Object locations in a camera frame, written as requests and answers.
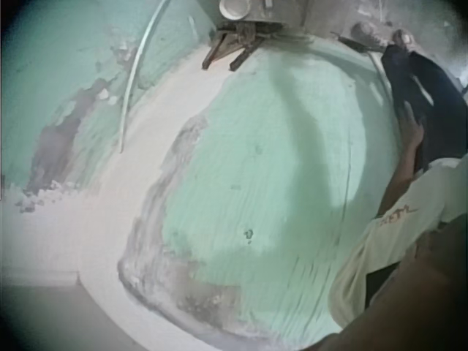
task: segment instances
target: white bowl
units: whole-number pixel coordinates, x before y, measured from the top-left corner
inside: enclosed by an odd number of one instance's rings
[[[219,11],[228,20],[241,20],[250,12],[251,0],[221,0]]]

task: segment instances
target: black pants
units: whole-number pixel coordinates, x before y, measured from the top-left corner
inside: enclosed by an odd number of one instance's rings
[[[428,58],[415,52],[408,54],[396,45],[387,47],[382,64],[392,86],[396,115],[400,116],[404,101],[408,101],[416,121],[424,126],[416,170],[426,168],[435,159],[462,158],[468,149],[468,107],[444,70]],[[415,78],[434,104],[424,97]]]

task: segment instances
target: man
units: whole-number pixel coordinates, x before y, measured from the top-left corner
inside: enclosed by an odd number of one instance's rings
[[[457,312],[467,296],[468,107],[407,32],[395,32],[393,42],[367,24],[355,32],[387,45],[382,64],[403,152],[376,218],[331,287],[330,312],[344,330],[308,350],[424,350],[436,347],[444,327],[466,322]]]

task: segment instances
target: mint green paint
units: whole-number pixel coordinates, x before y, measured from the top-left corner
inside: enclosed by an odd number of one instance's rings
[[[249,59],[206,111],[163,225],[165,244],[200,263],[194,279],[239,286],[239,318],[289,344],[336,331],[328,289],[396,162],[377,74],[329,46]]]
[[[2,172],[8,183],[25,186],[42,129],[70,112],[72,98],[97,78],[112,80],[110,94],[120,97],[127,71],[111,48],[136,48],[160,0],[32,1],[2,42]],[[197,41],[189,26],[194,18],[200,40],[212,19],[205,0],[172,0],[149,42],[134,104],[145,90],[192,50]],[[71,180],[86,184],[112,151],[119,105],[98,102],[81,125],[74,144]]]

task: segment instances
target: white t-shirt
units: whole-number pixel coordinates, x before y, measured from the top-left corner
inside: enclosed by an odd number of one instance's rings
[[[467,157],[432,162],[384,216],[369,223],[331,286],[328,307],[342,328],[364,312],[368,273],[401,261],[423,232],[467,212]]]

